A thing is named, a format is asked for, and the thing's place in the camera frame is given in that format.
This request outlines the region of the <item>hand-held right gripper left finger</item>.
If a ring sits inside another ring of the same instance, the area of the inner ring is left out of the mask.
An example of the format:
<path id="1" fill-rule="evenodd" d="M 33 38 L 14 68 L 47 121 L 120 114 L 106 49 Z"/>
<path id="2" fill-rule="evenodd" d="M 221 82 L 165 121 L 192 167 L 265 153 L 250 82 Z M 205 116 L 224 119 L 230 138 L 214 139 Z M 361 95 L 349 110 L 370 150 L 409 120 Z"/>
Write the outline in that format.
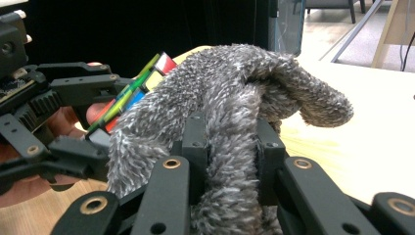
<path id="1" fill-rule="evenodd" d="M 204 115 L 186 119 L 182 136 L 182 156 L 190 164 L 190 204 L 196 205 L 205 193 L 208 143 Z"/>

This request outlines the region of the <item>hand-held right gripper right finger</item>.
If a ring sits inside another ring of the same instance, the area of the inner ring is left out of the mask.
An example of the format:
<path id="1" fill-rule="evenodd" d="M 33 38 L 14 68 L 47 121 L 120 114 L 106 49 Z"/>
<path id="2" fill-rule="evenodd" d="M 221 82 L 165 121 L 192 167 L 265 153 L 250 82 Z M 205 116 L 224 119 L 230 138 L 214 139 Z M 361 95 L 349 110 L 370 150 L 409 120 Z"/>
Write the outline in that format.
<path id="1" fill-rule="evenodd" d="M 256 137 L 258 200 L 262 206 L 276 206 L 277 170 L 282 167 L 286 159 L 286 147 L 279 134 L 263 118 L 257 120 Z"/>

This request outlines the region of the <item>multicoloured puzzle cube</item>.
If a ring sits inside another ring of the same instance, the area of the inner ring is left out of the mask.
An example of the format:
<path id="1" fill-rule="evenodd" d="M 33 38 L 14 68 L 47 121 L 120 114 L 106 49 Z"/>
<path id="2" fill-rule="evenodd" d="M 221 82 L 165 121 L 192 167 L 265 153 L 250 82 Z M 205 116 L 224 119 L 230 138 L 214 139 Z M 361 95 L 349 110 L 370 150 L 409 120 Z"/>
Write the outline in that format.
<path id="1" fill-rule="evenodd" d="M 87 129 L 86 140 L 101 146 L 109 146 L 110 132 L 117 119 L 132 106 L 141 101 L 175 67 L 176 62 L 165 52 L 158 53 L 141 71 L 132 78 L 121 92 L 98 113 L 92 125 Z"/>

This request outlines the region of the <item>grey fluffy cloth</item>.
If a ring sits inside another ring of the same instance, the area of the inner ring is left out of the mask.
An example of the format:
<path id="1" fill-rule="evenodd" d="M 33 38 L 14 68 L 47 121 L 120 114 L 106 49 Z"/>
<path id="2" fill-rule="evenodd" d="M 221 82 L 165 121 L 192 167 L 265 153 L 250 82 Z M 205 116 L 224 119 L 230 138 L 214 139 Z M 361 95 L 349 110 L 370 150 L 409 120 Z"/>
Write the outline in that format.
<path id="1" fill-rule="evenodd" d="M 211 47 L 188 56 L 118 119 L 110 138 L 110 192 L 122 198 L 146 184 L 195 112 L 206 116 L 210 145 L 207 190 L 191 209 L 195 235 L 283 235 L 276 207 L 258 201 L 258 118 L 278 129 L 293 114 L 319 127 L 353 116 L 343 93 L 290 55 L 245 44 Z"/>

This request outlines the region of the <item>dark glass cabinet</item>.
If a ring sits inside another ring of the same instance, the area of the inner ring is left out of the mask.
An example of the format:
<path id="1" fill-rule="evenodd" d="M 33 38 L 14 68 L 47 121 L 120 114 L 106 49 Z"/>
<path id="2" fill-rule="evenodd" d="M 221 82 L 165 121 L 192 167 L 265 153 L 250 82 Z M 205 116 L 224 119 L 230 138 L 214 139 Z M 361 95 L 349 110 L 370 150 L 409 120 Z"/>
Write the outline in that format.
<path id="1" fill-rule="evenodd" d="M 268 0 L 268 49 L 298 56 L 301 52 L 304 0 Z"/>

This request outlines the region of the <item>pale slanted metal bar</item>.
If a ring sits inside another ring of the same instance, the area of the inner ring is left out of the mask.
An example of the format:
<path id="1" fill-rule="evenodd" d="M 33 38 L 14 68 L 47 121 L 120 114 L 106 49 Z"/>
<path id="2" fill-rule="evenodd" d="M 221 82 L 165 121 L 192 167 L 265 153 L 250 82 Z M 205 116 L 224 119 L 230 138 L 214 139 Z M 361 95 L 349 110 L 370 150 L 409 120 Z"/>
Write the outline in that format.
<path id="1" fill-rule="evenodd" d="M 336 63 L 338 61 L 338 58 L 342 55 L 342 53 L 346 50 L 346 48 L 350 45 L 350 43 L 355 39 L 355 37 L 359 34 L 359 32 L 363 29 L 363 27 L 366 26 L 366 24 L 371 20 L 371 18 L 378 12 L 379 8 L 382 6 L 384 2 L 385 0 L 375 0 L 375 2 L 372 4 L 372 6 L 367 11 L 367 13 L 362 18 L 362 20 L 348 34 L 344 44 L 340 47 L 340 49 L 331 59 L 331 63 Z"/>

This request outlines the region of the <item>light wooden desk frame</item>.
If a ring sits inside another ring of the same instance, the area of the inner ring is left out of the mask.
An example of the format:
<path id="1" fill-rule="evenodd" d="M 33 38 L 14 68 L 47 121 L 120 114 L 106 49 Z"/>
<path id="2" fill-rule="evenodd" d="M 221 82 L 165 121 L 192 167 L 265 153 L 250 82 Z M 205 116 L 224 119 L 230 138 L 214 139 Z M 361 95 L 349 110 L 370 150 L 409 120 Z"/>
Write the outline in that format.
<path id="1" fill-rule="evenodd" d="M 415 0 L 391 0 L 372 68 L 415 70 Z"/>

